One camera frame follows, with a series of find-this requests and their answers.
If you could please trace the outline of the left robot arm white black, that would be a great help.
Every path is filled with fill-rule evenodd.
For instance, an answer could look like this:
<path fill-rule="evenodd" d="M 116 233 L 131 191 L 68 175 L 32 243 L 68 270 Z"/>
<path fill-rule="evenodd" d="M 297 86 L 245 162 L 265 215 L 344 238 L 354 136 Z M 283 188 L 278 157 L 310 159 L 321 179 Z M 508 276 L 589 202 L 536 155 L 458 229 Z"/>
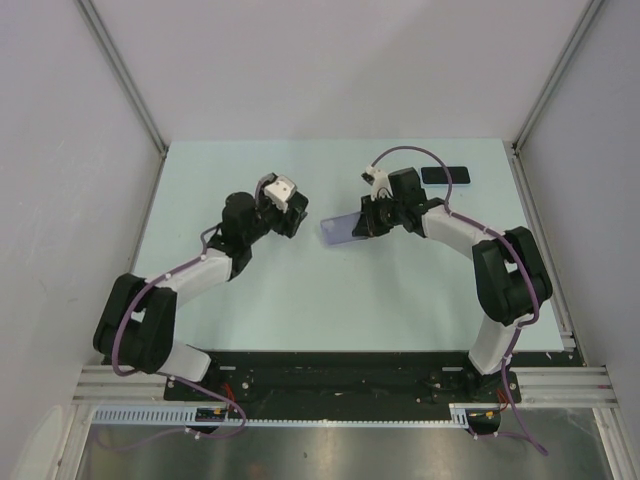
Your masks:
<path fill-rule="evenodd" d="M 200 235 L 196 257 L 155 278 L 133 273 L 112 287 L 93 337 L 94 349 L 111 360 L 114 373 L 167 375 L 186 379 L 197 398 L 214 397 L 220 374 L 209 354 L 174 338 L 178 310 L 213 287 L 237 277 L 252 259 L 252 246 L 267 234 L 292 238 L 307 215 L 299 192 L 229 195 L 221 221 Z"/>

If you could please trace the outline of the black phone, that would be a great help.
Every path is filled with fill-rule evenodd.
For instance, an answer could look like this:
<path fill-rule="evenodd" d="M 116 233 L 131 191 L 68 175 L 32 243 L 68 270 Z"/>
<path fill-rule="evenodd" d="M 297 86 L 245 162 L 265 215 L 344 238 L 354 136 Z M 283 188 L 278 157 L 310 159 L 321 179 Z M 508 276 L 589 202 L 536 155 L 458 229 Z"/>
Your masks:
<path fill-rule="evenodd" d="M 420 170 L 425 185 L 470 185 L 471 176 L 465 166 L 422 167 Z"/>

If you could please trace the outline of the lilac phone case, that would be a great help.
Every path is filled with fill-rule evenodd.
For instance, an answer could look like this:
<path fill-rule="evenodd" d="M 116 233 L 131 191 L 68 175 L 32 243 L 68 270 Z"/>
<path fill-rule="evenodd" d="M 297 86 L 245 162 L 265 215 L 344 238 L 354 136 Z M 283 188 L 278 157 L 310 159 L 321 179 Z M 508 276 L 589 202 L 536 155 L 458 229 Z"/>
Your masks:
<path fill-rule="evenodd" d="M 366 240 L 366 236 L 356 236 L 353 234 L 360 216 L 361 214 L 359 212 L 354 212 L 321 220 L 320 231 L 324 244 L 332 247 Z"/>

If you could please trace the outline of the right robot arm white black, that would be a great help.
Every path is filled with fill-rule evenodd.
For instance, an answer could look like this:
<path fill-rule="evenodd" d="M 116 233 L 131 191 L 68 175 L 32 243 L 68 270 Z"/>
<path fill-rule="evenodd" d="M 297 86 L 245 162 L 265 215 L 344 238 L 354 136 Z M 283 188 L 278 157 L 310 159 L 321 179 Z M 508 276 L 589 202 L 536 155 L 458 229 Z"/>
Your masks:
<path fill-rule="evenodd" d="M 413 168 L 388 174 L 368 166 L 362 178 L 371 193 L 361 198 L 353 237 L 380 237 L 403 226 L 472 261 L 484 318 L 468 353 L 473 369 L 461 376 L 461 388 L 473 401 L 486 400 L 497 389 L 495 373 L 511 359 L 516 332 L 539 317 L 553 294 L 532 232 L 525 227 L 495 231 L 451 210 L 442 198 L 429 199 Z"/>

